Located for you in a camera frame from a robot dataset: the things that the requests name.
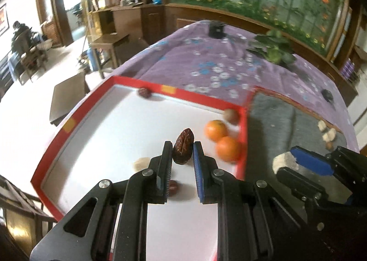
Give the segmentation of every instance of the framed picture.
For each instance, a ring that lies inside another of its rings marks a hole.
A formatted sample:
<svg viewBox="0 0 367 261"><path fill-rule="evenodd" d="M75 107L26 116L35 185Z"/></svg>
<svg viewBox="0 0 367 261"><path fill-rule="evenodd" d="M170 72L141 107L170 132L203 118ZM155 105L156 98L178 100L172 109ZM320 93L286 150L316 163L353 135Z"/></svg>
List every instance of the framed picture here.
<svg viewBox="0 0 367 261"><path fill-rule="evenodd" d="M6 4L0 8L0 36L9 29L8 14L6 11Z"/></svg>

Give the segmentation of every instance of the table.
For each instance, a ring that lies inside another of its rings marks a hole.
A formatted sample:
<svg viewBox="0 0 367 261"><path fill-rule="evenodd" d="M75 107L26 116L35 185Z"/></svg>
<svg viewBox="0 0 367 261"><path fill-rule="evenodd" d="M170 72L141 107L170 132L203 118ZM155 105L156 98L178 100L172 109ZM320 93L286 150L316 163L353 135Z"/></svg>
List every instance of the table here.
<svg viewBox="0 0 367 261"><path fill-rule="evenodd" d="M116 56L115 47L129 42L129 34L121 35L117 33L104 34L100 38L96 39L90 44L90 48L92 49L93 56L96 60L98 71L100 73L100 77L102 79L105 78L103 74L103 66L112 59L112 67L116 69L119 67L119 62ZM99 55L96 53L96 49L102 49L108 52L110 58L101 63Z"/></svg>
<svg viewBox="0 0 367 261"><path fill-rule="evenodd" d="M50 123L58 126L89 91L84 72L57 84L52 96Z"/></svg>

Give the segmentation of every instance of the purple tablecloth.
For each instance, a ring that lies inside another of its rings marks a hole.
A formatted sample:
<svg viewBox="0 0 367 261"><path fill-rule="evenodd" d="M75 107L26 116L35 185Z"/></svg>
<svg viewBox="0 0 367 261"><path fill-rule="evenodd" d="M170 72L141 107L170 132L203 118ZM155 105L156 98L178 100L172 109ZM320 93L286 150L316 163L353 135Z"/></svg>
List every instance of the purple tablecloth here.
<svg viewBox="0 0 367 261"><path fill-rule="evenodd" d="M177 30L140 52L113 75L129 76L157 84L244 104L253 86L261 86L302 104L339 127L348 148L359 152L345 103L333 81L296 55L292 72L246 51L255 34L225 27L227 38L208 37L208 21ZM331 91L334 106L321 95Z"/></svg>

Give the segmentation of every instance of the white food piece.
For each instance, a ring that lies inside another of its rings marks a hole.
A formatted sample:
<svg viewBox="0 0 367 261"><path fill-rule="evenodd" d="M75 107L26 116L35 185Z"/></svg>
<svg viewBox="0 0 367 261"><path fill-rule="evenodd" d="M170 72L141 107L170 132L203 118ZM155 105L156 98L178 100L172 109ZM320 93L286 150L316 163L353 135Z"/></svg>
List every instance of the white food piece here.
<svg viewBox="0 0 367 261"><path fill-rule="evenodd" d="M319 130L321 132L323 132L326 129L326 124L322 120L319 121L319 123L317 124L317 126L319 127Z"/></svg>
<svg viewBox="0 0 367 261"><path fill-rule="evenodd" d="M336 130L335 128L332 128L331 130L329 130L327 132L328 136L329 136L329 140L332 142L334 141L335 137L336 137Z"/></svg>
<svg viewBox="0 0 367 261"><path fill-rule="evenodd" d="M324 133L323 135L322 135L322 139L325 141L325 142L331 142L330 141L330 139L329 139L329 135L328 135L328 133L326 132L326 133Z"/></svg>
<svg viewBox="0 0 367 261"><path fill-rule="evenodd" d="M322 139L325 142L332 142L334 141L335 137L336 137L336 130L335 128L332 128L328 132L324 133L324 135L322 136Z"/></svg>
<svg viewBox="0 0 367 261"><path fill-rule="evenodd" d="M135 173L140 172L141 170L144 170L146 168L149 167L149 163L150 163L150 157L141 157L138 158L134 163L133 163L133 168Z"/></svg>
<svg viewBox="0 0 367 261"><path fill-rule="evenodd" d="M282 153L273 159L273 172L276 174L282 167L291 168L298 171L299 165L296 163L296 158L290 152Z"/></svg>

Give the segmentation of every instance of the wooden stool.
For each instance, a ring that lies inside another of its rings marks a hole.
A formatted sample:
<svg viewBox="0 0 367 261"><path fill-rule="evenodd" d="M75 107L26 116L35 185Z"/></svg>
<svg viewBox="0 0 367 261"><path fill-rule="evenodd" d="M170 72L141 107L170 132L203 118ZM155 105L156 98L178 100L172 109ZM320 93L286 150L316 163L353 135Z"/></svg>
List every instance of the wooden stool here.
<svg viewBox="0 0 367 261"><path fill-rule="evenodd" d="M119 35L117 33L111 33L111 34L104 34L100 38L96 39L90 44L90 48L92 49L93 56L96 60L98 71L100 72L100 77L102 79L105 78L103 74L103 66L109 62L112 59L112 67L117 68L119 67L119 62L116 57L115 47L125 43L129 42L129 35ZM96 49L102 49L108 52L109 59L101 63L99 55L96 53Z"/></svg>

